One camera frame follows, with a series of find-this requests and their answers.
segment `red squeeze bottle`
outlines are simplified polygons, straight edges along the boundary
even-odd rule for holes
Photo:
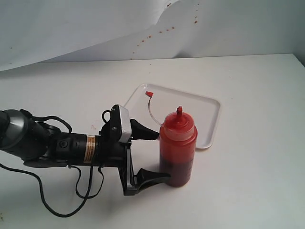
[[[197,136],[193,118],[181,106],[165,118],[160,128],[160,172],[172,176],[167,185],[181,187],[189,181]]]

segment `white tray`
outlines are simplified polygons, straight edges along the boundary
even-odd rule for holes
[[[134,91],[124,107],[129,110],[130,118],[155,131],[159,131],[160,126],[149,115],[147,108],[149,97],[145,95],[146,91],[153,92],[151,111],[160,123],[163,123],[169,113],[176,111],[178,106],[182,106],[183,111],[194,118],[198,129],[196,148],[207,149],[212,145],[220,114],[220,103],[217,100],[154,84],[142,84]]]

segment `orange warning label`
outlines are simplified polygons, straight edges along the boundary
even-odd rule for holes
[[[87,135],[84,163],[91,163],[95,151],[95,136]]]

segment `white backdrop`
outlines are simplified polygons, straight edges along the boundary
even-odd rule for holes
[[[304,0],[186,2],[173,4],[147,30],[50,61],[293,53],[305,63]]]

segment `table surface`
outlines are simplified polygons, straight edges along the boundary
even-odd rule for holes
[[[104,168],[100,195],[61,219],[41,203],[34,178],[1,170],[1,229],[305,228],[305,69],[292,54],[38,63],[0,72],[0,108],[57,115],[76,133],[97,134],[102,111],[125,104],[142,83],[222,104],[214,143],[196,152],[190,182],[125,197],[117,170]],[[132,156],[135,172],[152,168],[158,142],[134,143]],[[55,210],[68,213],[79,205],[77,171],[26,168],[6,153],[0,162],[39,174]],[[100,180],[95,173],[94,191]]]

